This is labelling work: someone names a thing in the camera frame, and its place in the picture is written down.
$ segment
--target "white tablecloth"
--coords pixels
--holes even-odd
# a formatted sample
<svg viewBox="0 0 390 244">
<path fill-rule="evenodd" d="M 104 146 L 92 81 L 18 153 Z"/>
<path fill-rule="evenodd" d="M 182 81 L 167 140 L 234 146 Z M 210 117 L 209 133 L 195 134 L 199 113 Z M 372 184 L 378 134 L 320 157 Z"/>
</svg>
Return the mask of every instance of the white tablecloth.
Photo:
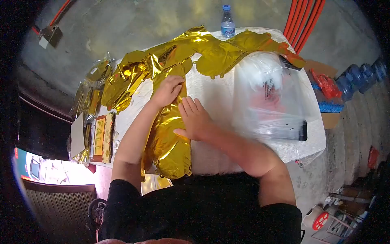
<svg viewBox="0 0 390 244">
<path fill-rule="evenodd" d="M 237 28 L 236 33 L 238 34 L 246 29 L 259 34 L 269 32 L 272 35 L 272 39 L 275 41 L 288 43 L 287 39 L 279 30 L 247 27 Z M 221 35 L 220 31 L 212 32 L 211 34 L 220 40 L 226 40 L 226 38 Z M 192 61 L 198 60 L 200 56 L 201 55 L 198 53 L 195 54 L 192 57 Z M 314 120 L 307 124 L 307 141 L 264 140 L 269 147 L 275 150 L 285 163 L 321 152 L 326 147 L 325 131 L 316 96 L 305 71 L 303 69 L 298 71 L 298 75 L 302 81 L 301 87 L 303 91 L 308 94 L 310 102 L 316 108 L 316 116 Z M 196 65 L 194 65 L 186 75 L 186 84 L 188 95 L 192 98 L 198 98 L 205 109 L 209 112 L 211 118 L 217 124 L 227 129 L 231 129 L 229 124 L 231 121 L 233 101 L 234 69 L 225 74 L 223 78 L 216 77 L 212 80 L 210 77 L 198 73 Z M 152 92 L 151 80 L 146 80 L 138 87 L 137 91 L 133 95 L 130 106 L 117 115 L 115 130 L 118 133 L 118 136 L 116 140 L 123 138 L 123 135 L 137 114 L 150 99 Z M 102 106 L 98 115 L 107 113 L 107 108 Z M 202 142 L 191 142 L 191 155 L 191 171 L 193 174 L 219 174 L 243 171 L 226 155 Z M 104 166 L 112 167 L 112 164 L 106 164 Z"/>
</svg>

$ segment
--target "red object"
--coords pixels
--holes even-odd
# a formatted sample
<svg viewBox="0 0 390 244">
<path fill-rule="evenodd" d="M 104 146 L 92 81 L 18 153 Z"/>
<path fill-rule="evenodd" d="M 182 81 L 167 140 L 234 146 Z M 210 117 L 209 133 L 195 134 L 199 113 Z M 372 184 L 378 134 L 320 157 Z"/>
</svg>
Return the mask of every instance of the red object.
<svg viewBox="0 0 390 244">
<path fill-rule="evenodd" d="M 299 54 L 299 53 L 301 52 L 303 46 L 305 45 L 307 39 L 309 38 L 310 34 L 312 33 L 312 31 L 313 31 L 313 29 L 314 29 L 314 26 L 316 25 L 319 16 L 321 15 L 322 9 L 324 8 L 325 0 L 317 0 L 317 1 L 316 1 L 316 5 L 317 5 L 317 2 L 320 2 L 319 7 L 318 7 L 318 10 L 315 12 L 314 19 L 313 19 L 313 21 L 310 23 L 310 26 L 309 26 L 309 29 L 308 29 L 307 33 L 303 36 L 303 39 L 302 39 L 302 36 L 300 37 L 300 39 L 302 39 L 302 42 L 299 43 L 300 41 L 298 41 L 298 47 L 297 47 L 296 54 Z"/>
<path fill-rule="evenodd" d="M 309 0 L 309 3 L 308 3 L 307 6 L 306 6 L 305 14 L 303 15 L 303 18 L 302 18 L 302 20 L 301 20 L 301 23 L 300 23 L 300 25 L 299 25 L 299 27 L 298 27 L 298 31 L 297 31 L 297 33 L 296 33 L 296 35 L 295 35 L 295 37 L 294 37 L 294 39 L 293 39 L 293 41 L 292 41 L 292 43 L 291 43 L 291 46 L 292 46 L 294 49 L 295 49 L 295 47 L 296 47 L 295 44 L 297 43 L 299 37 L 301 36 L 302 29 L 303 29 L 303 27 L 305 26 L 305 23 L 306 23 L 306 21 L 307 21 L 307 17 L 309 16 L 310 11 L 312 10 L 312 5 L 313 5 L 313 0 Z"/>
<path fill-rule="evenodd" d="M 313 222 L 313 230 L 321 229 L 328 221 L 328 218 L 329 218 L 328 212 L 323 212 L 322 214 L 318 215 L 316 220 Z"/>
<path fill-rule="evenodd" d="M 96 165 L 94 165 L 94 164 L 89 164 L 88 169 L 89 169 L 92 173 L 95 173 L 95 172 L 96 172 Z"/>
<path fill-rule="evenodd" d="M 294 16 L 292 18 L 292 22 L 291 22 L 291 25 L 290 25 L 290 28 L 289 28 L 289 31 L 287 33 L 287 40 L 290 39 L 291 37 L 291 34 L 293 33 L 293 28 L 295 26 L 295 23 L 296 23 L 296 20 L 298 19 L 298 15 L 301 11 L 301 6 L 302 6 L 302 0 L 301 1 L 298 1 L 298 5 L 296 6 L 296 9 L 295 9 L 295 12 L 294 12 Z"/>
<path fill-rule="evenodd" d="M 58 10 L 57 14 L 54 16 L 53 20 L 50 22 L 50 26 L 52 26 L 55 21 L 57 20 L 58 16 L 60 16 L 60 14 L 62 13 L 62 11 L 66 8 L 66 6 L 68 6 L 68 4 L 70 3 L 71 0 L 67 0 L 64 5 L 62 5 L 62 7 L 60 8 L 60 10 Z"/>
<path fill-rule="evenodd" d="M 370 155 L 368 156 L 368 168 L 374 169 L 376 166 L 376 162 L 378 161 L 379 151 L 371 146 L 370 148 Z"/>
<path fill-rule="evenodd" d="M 288 33 L 289 29 L 290 29 L 291 21 L 293 20 L 292 17 L 294 15 L 296 3 L 297 3 L 296 0 L 292 0 L 291 7 L 290 7 L 290 12 L 289 12 L 289 17 L 287 18 L 286 27 L 284 27 L 284 31 L 283 31 L 283 35 L 286 36 L 286 37 L 287 37 L 287 33 Z"/>
<path fill-rule="evenodd" d="M 298 26 L 300 26 L 301 23 L 302 23 L 302 16 L 303 16 L 303 14 L 305 12 L 306 6 L 307 6 L 307 0 L 303 0 L 303 3 L 301 5 L 301 9 L 299 11 L 298 19 L 296 20 L 294 28 L 292 29 L 291 36 L 288 39 L 290 43 L 292 43 L 294 37 L 298 35 L 298 33 L 297 33 Z"/>
<path fill-rule="evenodd" d="M 315 82 L 321 88 L 322 93 L 327 99 L 341 97 L 341 91 L 339 90 L 339 88 L 336 86 L 336 84 L 333 82 L 331 78 L 329 78 L 324 74 L 316 75 L 313 69 L 310 69 L 310 73 L 312 74 Z"/>
<path fill-rule="evenodd" d="M 14 151 L 15 151 L 15 158 L 16 158 L 16 159 L 19 159 L 19 156 L 18 156 L 18 148 L 14 148 Z"/>
<path fill-rule="evenodd" d="M 35 34 L 39 35 L 39 31 L 37 30 L 37 28 L 35 28 L 34 26 L 31 27 L 31 29 L 35 32 Z"/>
</svg>

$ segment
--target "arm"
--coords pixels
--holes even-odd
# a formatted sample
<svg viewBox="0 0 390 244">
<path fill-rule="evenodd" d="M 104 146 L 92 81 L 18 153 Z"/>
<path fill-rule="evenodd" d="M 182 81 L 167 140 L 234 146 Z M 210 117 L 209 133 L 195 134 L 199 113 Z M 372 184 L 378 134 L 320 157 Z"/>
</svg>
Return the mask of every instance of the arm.
<svg viewBox="0 0 390 244">
<path fill-rule="evenodd" d="M 259 142 L 216 126 L 198 99 L 194 102 L 190 97 L 183 98 L 179 110 L 186 130 L 176 129 L 174 132 L 210 144 L 228 155 L 246 173 L 260 178 L 261 206 L 274 203 L 296 205 L 289 172 L 275 152 Z"/>
<path fill-rule="evenodd" d="M 183 81 L 180 76 L 168 76 L 131 123 L 116 152 L 111 180 L 125 180 L 141 191 L 140 159 L 150 129 L 160 110 L 177 97 Z"/>
</svg>

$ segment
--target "red cable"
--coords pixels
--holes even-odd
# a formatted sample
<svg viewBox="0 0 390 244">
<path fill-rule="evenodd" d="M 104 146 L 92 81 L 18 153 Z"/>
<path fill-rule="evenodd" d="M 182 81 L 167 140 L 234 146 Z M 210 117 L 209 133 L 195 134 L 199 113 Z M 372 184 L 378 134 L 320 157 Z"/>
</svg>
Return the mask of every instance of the red cable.
<svg viewBox="0 0 390 244">
<path fill-rule="evenodd" d="M 54 24 L 54 22 L 57 20 L 58 16 L 61 14 L 61 12 L 64 10 L 64 8 L 66 8 L 66 6 L 70 3 L 71 0 L 67 0 L 64 5 L 62 5 L 62 7 L 60 8 L 60 10 L 58 10 L 57 14 L 54 16 L 54 19 L 50 22 L 50 26 L 52 26 Z"/>
<path fill-rule="evenodd" d="M 294 25 L 294 28 L 292 30 L 292 33 L 291 33 L 291 36 L 289 39 L 290 43 L 293 41 L 294 37 L 297 35 L 298 26 L 301 25 L 301 23 L 302 23 L 302 16 L 303 16 L 303 13 L 305 12 L 304 10 L 306 9 L 306 6 L 307 6 L 307 0 L 303 0 L 301 9 L 299 11 L 298 19 Z"/>
<path fill-rule="evenodd" d="M 289 28 L 290 28 L 290 25 L 291 25 L 291 21 L 293 19 L 292 17 L 294 15 L 296 3 L 297 3 L 296 0 L 292 0 L 289 16 L 288 16 L 287 22 L 286 22 L 286 27 L 284 27 L 284 31 L 283 31 L 283 35 L 284 36 L 287 36 L 287 32 L 289 31 Z"/>
<path fill-rule="evenodd" d="M 295 49 L 295 44 L 298 41 L 300 34 L 302 32 L 303 27 L 305 26 L 305 23 L 307 21 L 307 17 L 309 16 L 310 11 L 312 10 L 313 0 L 309 0 L 309 3 L 306 6 L 305 14 L 302 18 L 301 24 L 299 25 L 298 32 L 296 33 L 294 40 L 292 41 L 291 45 Z"/>
<path fill-rule="evenodd" d="M 307 34 L 307 32 L 308 32 L 308 30 L 313 22 L 313 19 L 317 13 L 317 10 L 318 10 L 320 3 L 321 3 L 321 0 L 316 0 L 316 3 L 314 4 L 314 8 L 310 14 L 309 20 L 306 23 L 305 29 L 303 30 L 303 33 L 301 34 L 301 36 L 298 39 L 298 44 L 296 45 L 297 48 L 299 48 L 301 46 L 303 39 L 305 38 L 305 36 L 306 36 L 306 34 Z"/>
<path fill-rule="evenodd" d="M 289 31 L 288 31 L 287 36 L 286 36 L 286 37 L 287 37 L 287 40 L 289 40 L 290 37 L 291 37 L 291 34 L 292 34 L 292 32 L 293 32 L 293 28 L 294 28 L 294 26 L 295 26 L 296 20 L 298 19 L 298 14 L 299 14 L 300 11 L 301 11 L 302 3 L 303 3 L 303 1 L 300 0 L 300 1 L 298 2 L 298 5 L 296 6 L 296 9 L 295 9 L 295 12 L 294 12 L 294 16 L 293 16 L 293 18 L 292 18 L 291 26 L 290 26 Z"/>
<path fill-rule="evenodd" d="M 324 8 L 324 5 L 325 5 L 325 0 L 322 0 L 321 4 L 320 4 L 320 6 L 319 6 L 319 8 L 317 10 L 316 16 L 314 17 L 314 21 L 312 22 L 312 24 L 310 26 L 309 31 L 307 32 L 307 34 L 305 35 L 305 38 L 303 39 L 303 42 L 301 43 L 301 45 L 297 49 L 297 54 L 299 54 L 301 52 L 301 50 L 302 50 L 303 46 L 305 45 L 307 39 L 309 38 L 309 36 L 312 33 L 314 27 L 316 26 L 317 20 L 318 20 L 319 16 L 321 15 L 321 12 L 322 12 L 322 9 Z"/>
<path fill-rule="evenodd" d="M 307 20 L 307 16 L 309 15 L 309 12 L 312 8 L 312 3 L 313 3 L 313 0 L 310 0 L 309 3 L 307 3 L 307 0 L 303 1 L 300 16 L 298 16 L 298 20 L 300 20 L 300 23 L 299 23 L 299 25 L 298 25 L 298 23 L 295 24 L 294 30 L 292 31 L 292 36 L 289 40 L 292 47 L 295 46 L 295 43 L 298 41 L 298 37 L 301 35 L 303 26 L 305 25 L 306 20 Z"/>
<path fill-rule="evenodd" d="M 31 29 L 35 32 L 35 34 L 39 35 L 39 31 L 35 27 L 31 27 Z"/>
</svg>

